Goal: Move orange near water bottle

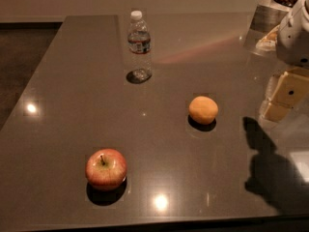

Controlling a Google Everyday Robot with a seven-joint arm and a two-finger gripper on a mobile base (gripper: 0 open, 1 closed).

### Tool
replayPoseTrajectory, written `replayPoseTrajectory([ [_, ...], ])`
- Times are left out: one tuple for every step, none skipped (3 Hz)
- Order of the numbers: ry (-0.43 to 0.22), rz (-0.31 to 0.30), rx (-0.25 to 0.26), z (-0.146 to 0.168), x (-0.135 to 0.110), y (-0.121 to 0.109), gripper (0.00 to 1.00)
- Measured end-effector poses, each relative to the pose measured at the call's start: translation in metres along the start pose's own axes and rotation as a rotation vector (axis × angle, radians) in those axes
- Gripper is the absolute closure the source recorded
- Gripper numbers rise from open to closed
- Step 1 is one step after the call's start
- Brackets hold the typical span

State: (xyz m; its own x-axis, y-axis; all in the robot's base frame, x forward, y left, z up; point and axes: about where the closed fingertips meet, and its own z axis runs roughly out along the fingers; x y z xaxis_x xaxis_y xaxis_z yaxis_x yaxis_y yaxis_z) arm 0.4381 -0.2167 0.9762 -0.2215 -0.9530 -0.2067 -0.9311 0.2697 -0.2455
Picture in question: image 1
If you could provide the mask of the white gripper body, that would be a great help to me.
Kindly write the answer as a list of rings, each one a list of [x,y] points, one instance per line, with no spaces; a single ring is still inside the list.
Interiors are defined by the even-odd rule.
[[[276,54],[289,65],[309,67],[309,0],[297,0],[280,22]]]

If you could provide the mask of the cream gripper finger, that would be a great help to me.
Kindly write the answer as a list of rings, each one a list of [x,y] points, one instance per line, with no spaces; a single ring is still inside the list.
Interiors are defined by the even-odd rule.
[[[309,70],[293,67],[278,76],[279,81],[272,100],[284,108],[283,119],[309,93]]]
[[[284,116],[284,108],[272,100],[272,96],[276,90],[279,76],[274,74],[268,81],[265,98],[261,103],[259,114],[266,120],[281,120]]]

